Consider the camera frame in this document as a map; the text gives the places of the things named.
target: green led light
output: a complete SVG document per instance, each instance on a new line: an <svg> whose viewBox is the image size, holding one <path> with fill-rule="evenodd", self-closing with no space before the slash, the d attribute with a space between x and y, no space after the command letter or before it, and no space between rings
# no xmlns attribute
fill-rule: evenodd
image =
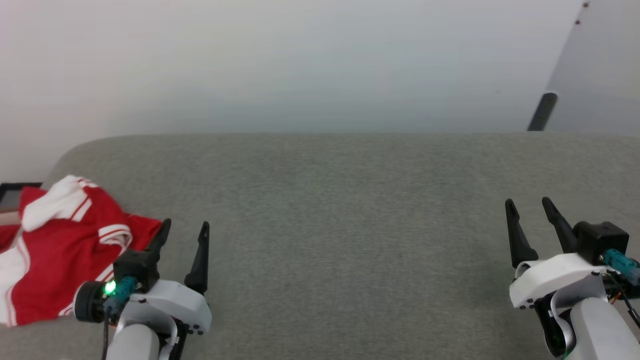
<svg viewBox="0 0 640 360"><path fill-rule="evenodd" d="M111 295L115 290L116 290L116 282L115 281L109 281L104 286L104 293L107 294L107 295Z"/></svg>

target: teal connector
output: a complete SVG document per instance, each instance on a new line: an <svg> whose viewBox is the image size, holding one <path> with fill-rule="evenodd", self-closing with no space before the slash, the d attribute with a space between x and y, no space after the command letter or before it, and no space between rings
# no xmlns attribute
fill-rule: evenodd
<svg viewBox="0 0 640 360"><path fill-rule="evenodd" d="M125 276L116 284L116 288L111 296L104 302L103 308L110 308L111 314L116 313L129 300L131 294L136 291L137 281L131 276Z"/></svg>
<svg viewBox="0 0 640 360"><path fill-rule="evenodd" d="M604 252L603 262L619 271L633 285L640 285L640 268L638 262L630 259L618 250L609 249Z"/></svg>

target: couch cushion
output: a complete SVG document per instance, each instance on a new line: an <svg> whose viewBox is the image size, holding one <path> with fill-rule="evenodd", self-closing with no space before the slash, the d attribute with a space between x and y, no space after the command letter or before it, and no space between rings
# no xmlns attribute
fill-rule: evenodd
<svg viewBox="0 0 640 360"><path fill-rule="evenodd" d="M184 359L550 358L534 311L509 301L509 197L541 258L561 251L543 196L571 223L619 225L640 255L635 138L126 136L73 149L47 184L67 174L173 220L165 279L183 280L211 223L213 330ZM96 359L101 336L64 318L3 329L0 353Z"/></svg>

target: black cable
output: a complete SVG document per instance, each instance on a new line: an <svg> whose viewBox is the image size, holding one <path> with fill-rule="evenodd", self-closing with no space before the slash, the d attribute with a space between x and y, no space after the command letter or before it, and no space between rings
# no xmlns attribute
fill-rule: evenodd
<svg viewBox="0 0 640 360"><path fill-rule="evenodd" d="M627 311L629 313L629 316L631 316L631 319L633 319L633 321L636 323L636 325L638 327L640 327L640 315L638 315L638 312L633 308L633 306L631 306L631 303L629 302L629 298L625 295L625 290L622 288L620 283L613 278L613 276L609 276L609 278L611 279L611 281L613 281L613 283L620 290L620 294L622 296L622 299L625 301L625 304L627 305L627 308L629 309L629 311Z"/></svg>
<svg viewBox="0 0 640 360"><path fill-rule="evenodd" d="M107 348L109 347L109 313L111 307L104 310L104 339L102 340L102 360L107 359Z"/></svg>

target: gray upholstery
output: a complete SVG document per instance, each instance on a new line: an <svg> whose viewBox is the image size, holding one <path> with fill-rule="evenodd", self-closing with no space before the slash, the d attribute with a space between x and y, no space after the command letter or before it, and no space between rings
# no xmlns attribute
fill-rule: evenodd
<svg viewBox="0 0 640 360"><path fill-rule="evenodd" d="M509 301L508 197L543 258L561 251L543 196L571 223L618 224L640 254L635 138L127 136L75 148L47 184L67 174L173 220L167 279L210 221L213 331L184 359L550 359ZM98 359L101 336L73 318L3 329L0 355Z"/></svg>

